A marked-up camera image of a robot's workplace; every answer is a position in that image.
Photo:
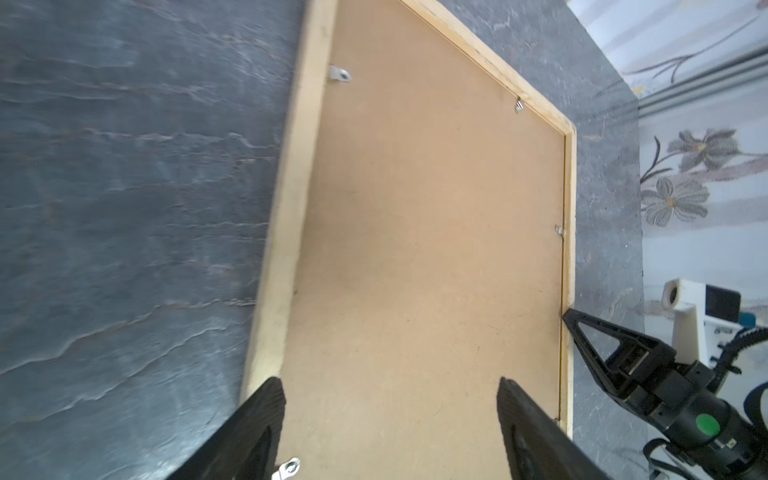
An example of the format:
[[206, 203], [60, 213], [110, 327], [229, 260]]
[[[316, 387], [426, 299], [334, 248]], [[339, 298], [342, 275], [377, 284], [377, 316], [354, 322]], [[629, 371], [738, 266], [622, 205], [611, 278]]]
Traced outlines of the light wooden picture frame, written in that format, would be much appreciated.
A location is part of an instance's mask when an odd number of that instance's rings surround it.
[[[297, 271], [302, 252], [303, 232], [316, 151], [319, 141], [323, 102], [330, 81], [335, 27], [340, 4], [344, 1], [313, 1], [309, 4], [302, 28], [297, 73], [290, 101], [290, 112], [281, 155], [272, 218], [267, 238], [255, 323], [249, 345], [245, 392], [257, 383], [281, 376], [286, 357], [289, 322], [294, 302]], [[576, 128], [570, 119], [538, 92], [464, 23], [437, 1], [399, 1], [418, 18], [444, 36], [477, 66], [564, 138], [563, 215], [558, 224], [565, 229], [562, 240], [560, 314], [573, 303], [575, 285], [575, 162]], [[563, 430], [571, 431], [572, 348], [560, 319], [559, 407], [550, 416]]]

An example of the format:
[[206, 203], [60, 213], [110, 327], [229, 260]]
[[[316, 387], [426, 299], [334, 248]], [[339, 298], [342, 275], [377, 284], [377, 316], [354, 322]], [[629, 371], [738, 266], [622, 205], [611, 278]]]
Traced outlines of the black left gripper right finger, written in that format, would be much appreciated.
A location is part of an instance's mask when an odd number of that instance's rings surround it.
[[500, 379], [496, 405], [513, 479], [609, 478], [515, 381]]

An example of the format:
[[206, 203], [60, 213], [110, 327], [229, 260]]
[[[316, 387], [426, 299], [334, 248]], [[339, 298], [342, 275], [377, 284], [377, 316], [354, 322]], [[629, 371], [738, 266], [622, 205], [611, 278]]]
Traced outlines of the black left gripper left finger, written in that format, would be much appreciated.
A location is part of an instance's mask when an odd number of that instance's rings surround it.
[[269, 479], [285, 416], [282, 382], [268, 378], [169, 480]]

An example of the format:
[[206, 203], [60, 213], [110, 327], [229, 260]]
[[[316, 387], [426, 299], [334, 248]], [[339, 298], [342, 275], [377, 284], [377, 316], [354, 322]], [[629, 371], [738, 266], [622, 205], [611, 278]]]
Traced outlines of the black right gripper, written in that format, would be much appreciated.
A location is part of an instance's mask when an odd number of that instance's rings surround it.
[[562, 316], [598, 385], [659, 430], [680, 460], [714, 479], [765, 479], [767, 439], [709, 391], [712, 371], [676, 368], [676, 351], [638, 331], [568, 309]]

